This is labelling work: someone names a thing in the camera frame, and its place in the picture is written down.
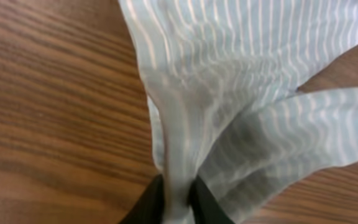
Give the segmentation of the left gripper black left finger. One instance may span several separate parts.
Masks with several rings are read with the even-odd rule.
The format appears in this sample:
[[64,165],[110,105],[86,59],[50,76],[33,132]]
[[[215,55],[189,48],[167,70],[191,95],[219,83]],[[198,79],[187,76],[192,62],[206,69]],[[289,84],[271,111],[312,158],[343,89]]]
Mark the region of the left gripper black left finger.
[[161,224],[163,210],[163,177],[157,175],[119,224]]

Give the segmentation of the light blue striped pants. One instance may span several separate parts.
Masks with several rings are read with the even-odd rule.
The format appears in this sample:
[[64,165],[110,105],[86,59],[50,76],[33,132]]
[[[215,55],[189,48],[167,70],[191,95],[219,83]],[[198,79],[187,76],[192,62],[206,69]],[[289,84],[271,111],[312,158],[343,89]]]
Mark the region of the light blue striped pants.
[[243,222],[294,182],[358,161],[358,88],[298,88],[358,45],[358,1],[125,0],[147,94],[161,223],[195,223],[197,176]]

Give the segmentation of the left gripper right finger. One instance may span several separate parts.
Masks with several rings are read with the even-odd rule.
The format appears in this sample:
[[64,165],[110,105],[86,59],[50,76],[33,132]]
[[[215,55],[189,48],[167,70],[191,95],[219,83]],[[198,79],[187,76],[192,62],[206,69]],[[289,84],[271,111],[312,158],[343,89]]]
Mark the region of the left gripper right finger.
[[196,224],[234,224],[199,176],[190,187],[188,201]]

